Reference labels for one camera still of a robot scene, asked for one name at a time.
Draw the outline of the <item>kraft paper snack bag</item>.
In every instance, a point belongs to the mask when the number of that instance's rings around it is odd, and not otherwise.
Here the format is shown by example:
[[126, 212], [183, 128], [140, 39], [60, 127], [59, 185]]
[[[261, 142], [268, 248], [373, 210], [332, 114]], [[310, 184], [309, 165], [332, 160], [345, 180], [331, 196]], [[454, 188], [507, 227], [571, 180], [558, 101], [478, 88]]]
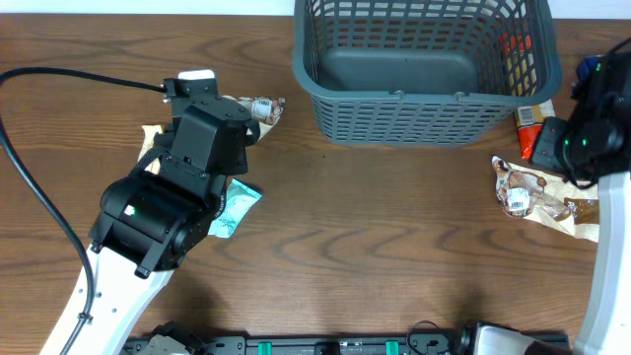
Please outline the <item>kraft paper snack bag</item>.
[[598, 242], [597, 186], [578, 189], [562, 178], [494, 156], [496, 196], [504, 213], [536, 222], [576, 239]]
[[[202, 97], [208, 96], [215, 98], [214, 94], [201, 94]], [[249, 144], [256, 143], [264, 136], [280, 119], [285, 100], [283, 98], [267, 98], [267, 97], [240, 97], [238, 99], [231, 96], [217, 96], [219, 101], [228, 100], [239, 104], [239, 110], [249, 113], [252, 118], [253, 128], [250, 129], [253, 141]], [[178, 158], [186, 164], [192, 165], [199, 170], [203, 176], [212, 176], [213, 173], [196, 166], [193, 161], [193, 154], [184, 154], [184, 149], [193, 149], [193, 139], [200, 136], [200, 132], [193, 132], [189, 128], [183, 129], [183, 135], [178, 138], [177, 133], [180, 129], [182, 115], [189, 105], [194, 104], [194, 98], [187, 93], [183, 95], [168, 94], [165, 97], [166, 103], [173, 106], [173, 126], [167, 128], [161, 125], [143, 125], [145, 134], [143, 147], [140, 152], [136, 166], [130, 172], [130, 175], [138, 175], [142, 171], [146, 171], [157, 175], [160, 168], [164, 168], [167, 158]]]

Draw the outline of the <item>grey plastic mesh basket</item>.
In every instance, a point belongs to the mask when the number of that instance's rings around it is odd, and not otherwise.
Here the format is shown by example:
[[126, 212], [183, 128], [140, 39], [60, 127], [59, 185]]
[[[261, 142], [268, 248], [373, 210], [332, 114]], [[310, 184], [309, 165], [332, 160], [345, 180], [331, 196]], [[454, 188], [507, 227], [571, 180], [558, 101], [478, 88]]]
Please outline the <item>grey plastic mesh basket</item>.
[[562, 83], [545, 0], [296, 0], [292, 64], [337, 144], [466, 145]]

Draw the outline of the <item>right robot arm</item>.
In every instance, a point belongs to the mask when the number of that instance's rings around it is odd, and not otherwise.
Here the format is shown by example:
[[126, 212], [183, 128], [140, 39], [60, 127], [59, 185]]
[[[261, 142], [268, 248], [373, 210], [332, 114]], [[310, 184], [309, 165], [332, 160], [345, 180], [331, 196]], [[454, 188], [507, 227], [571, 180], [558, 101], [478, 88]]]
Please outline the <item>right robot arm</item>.
[[580, 190], [597, 190], [596, 264], [573, 351], [624, 354], [630, 349], [629, 40], [589, 62], [573, 97], [568, 119], [544, 119], [530, 162]]

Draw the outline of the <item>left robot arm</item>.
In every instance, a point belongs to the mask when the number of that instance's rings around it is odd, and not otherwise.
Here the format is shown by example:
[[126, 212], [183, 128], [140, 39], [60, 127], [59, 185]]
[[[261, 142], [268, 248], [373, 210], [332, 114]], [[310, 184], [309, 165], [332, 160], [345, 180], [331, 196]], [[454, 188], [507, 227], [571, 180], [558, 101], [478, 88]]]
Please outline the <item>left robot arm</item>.
[[256, 120], [219, 95], [210, 69], [164, 83], [173, 124], [127, 177], [104, 192], [82, 271], [44, 354], [116, 354], [185, 255], [224, 210], [231, 176], [247, 171]]

